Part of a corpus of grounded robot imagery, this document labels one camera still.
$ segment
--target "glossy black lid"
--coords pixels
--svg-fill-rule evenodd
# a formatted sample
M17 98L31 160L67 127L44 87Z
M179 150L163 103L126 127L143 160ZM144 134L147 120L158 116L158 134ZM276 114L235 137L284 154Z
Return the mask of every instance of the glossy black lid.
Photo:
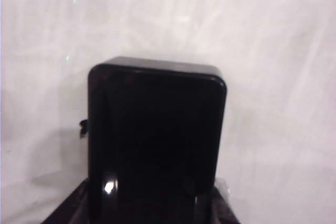
M204 223L225 97L212 66L128 57L95 66L91 223Z

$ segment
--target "white wall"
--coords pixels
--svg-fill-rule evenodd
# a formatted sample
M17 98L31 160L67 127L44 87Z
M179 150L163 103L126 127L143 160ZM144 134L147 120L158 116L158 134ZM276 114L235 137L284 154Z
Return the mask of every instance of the white wall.
M228 84L217 176L243 224L336 223L335 0L2 0L2 223L85 177L87 74L118 55Z

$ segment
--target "white backdrop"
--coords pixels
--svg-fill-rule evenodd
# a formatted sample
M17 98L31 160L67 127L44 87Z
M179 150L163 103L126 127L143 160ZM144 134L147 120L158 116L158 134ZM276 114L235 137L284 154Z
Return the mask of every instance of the white backdrop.
M118 55L207 63L228 97L217 177L243 224L336 223L335 0L2 0L3 224L87 175L87 74Z

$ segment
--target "dark fabric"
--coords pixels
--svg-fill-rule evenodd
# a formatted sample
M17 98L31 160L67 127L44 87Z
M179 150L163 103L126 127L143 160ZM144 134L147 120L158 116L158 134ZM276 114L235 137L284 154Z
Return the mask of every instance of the dark fabric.
M87 224L87 179L84 180L61 205L41 224ZM217 188L214 188L209 224L239 224L236 216Z

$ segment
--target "rounded corner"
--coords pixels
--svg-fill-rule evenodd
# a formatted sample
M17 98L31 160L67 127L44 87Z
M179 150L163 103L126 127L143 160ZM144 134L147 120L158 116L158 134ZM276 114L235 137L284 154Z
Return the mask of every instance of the rounded corner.
M220 86L220 88L223 89L223 91L225 92L227 91L227 85L222 77L217 76L217 75L212 75L210 79L216 82Z

